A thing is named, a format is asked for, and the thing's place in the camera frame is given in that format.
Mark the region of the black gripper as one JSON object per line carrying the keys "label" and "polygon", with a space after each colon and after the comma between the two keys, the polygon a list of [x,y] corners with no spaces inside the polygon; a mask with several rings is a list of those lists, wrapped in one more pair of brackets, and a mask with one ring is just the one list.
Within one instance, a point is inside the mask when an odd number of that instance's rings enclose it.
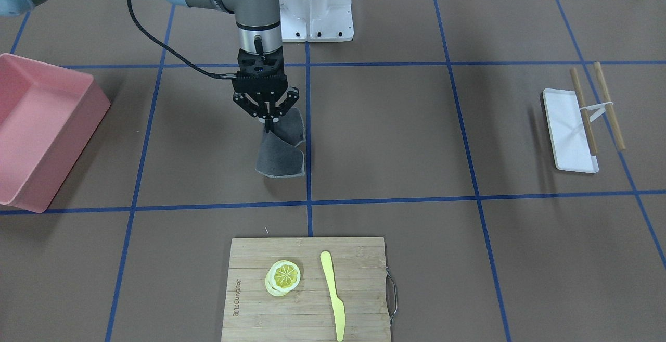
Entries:
{"label": "black gripper", "polygon": [[300,98],[300,91],[289,86],[284,52],[278,49],[260,56],[240,49],[237,60],[239,71],[232,79],[233,101],[259,119],[265,133],[273,132],[276,122]]}

